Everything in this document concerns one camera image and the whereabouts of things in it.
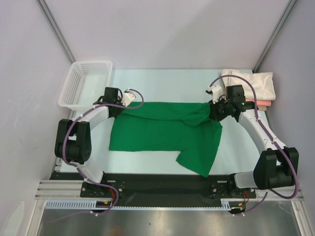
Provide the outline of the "green t shirt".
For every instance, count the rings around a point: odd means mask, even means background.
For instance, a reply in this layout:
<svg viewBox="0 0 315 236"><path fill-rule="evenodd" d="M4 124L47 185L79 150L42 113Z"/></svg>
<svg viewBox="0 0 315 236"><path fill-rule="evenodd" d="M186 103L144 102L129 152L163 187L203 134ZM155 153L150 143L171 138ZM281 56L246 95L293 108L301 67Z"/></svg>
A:
<svg viewBox="0 0 315 236"><path fill-rule="evenodd" d="M177 151L181 166L207 177L222 134L208 103L131 103L115 118L110 151Z"/></svg>

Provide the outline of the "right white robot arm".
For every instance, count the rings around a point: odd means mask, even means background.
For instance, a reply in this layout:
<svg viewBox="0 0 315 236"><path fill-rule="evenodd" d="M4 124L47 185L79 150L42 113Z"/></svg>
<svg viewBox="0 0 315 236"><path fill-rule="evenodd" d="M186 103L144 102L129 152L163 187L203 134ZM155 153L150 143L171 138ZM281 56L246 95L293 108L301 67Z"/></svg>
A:
<svg viewBox="0 0 315 236"><path fill-rule="evenodd" d="M233 117L247 131L259 153L253 171L233 174L233 181L227 185L228 194L239 197L245 188L274 190L294 186L295 196L298 191L297 149L287 147L267 127L258 114L257 105L246 101L241 85L229 86L226 90L219 85L212 85L206 93L212 96L209 118L222 121L226 117Z"/></svg>

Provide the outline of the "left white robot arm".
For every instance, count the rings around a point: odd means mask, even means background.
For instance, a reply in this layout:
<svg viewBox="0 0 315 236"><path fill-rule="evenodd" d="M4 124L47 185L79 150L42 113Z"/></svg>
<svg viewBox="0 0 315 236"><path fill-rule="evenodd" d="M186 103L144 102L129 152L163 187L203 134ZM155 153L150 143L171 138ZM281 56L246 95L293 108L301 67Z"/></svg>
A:
<svg viewBox="0 0 315 236"><path fill-rule="evenodd" d="M92 107L75 119L61 119L55 142L55 156L74 167L92 184L97 196L108 193L109 185L103 181L103 171L93 161L91 131L108 118L116 118L136 98L127 89L106 87Z"/></svg>

